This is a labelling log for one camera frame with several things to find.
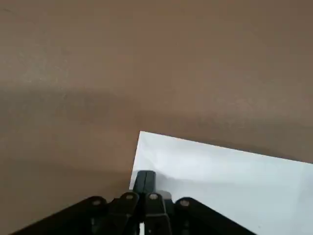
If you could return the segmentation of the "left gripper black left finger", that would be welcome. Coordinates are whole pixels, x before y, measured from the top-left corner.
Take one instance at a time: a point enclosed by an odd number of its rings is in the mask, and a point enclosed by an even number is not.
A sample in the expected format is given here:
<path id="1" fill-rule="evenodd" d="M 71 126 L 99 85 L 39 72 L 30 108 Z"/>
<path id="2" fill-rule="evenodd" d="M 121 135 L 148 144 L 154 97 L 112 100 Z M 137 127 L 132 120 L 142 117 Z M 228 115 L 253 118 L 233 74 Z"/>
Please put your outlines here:
<path id="1" fill-rule="evenodd" d="M 146 171 L 132 190 L 108 202 L 92 196 L 15 232 L 17 235 L 137 235 L 140 233 Z"/>

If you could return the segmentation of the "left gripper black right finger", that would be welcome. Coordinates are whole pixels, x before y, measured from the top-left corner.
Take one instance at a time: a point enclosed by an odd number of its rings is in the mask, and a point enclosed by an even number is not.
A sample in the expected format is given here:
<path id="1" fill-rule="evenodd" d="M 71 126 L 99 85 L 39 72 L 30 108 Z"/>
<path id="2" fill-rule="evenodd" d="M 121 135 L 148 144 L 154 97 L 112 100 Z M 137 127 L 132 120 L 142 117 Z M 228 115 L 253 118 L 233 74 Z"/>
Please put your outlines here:
<path id="1" fill-rule="evenodd" d="M 157 191 L 156 173 L 140 172 L 142 223 L 146 235 L 253 235 L 254 232 L 191 198 L 173 201 Z"/>

